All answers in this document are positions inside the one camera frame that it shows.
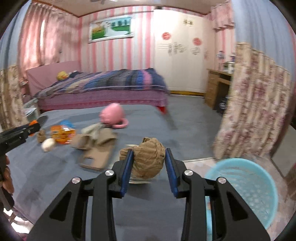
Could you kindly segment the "person left hand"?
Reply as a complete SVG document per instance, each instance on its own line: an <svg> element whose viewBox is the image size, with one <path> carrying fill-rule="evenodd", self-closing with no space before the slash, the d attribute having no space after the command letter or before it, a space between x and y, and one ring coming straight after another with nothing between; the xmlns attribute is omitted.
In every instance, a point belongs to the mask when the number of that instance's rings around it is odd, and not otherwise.
<svg viewBox="0 0 296 241"><path fill-rule="evenodd" d="M9 164L10 164L10 160L9 160L8 156L6 156L6 167L4 170L3 188L5 190L7 190L8 193L13 195L13 193L15 192L15 189L14 189L13 181L11 178L11 171L9 168Z"/></svg>

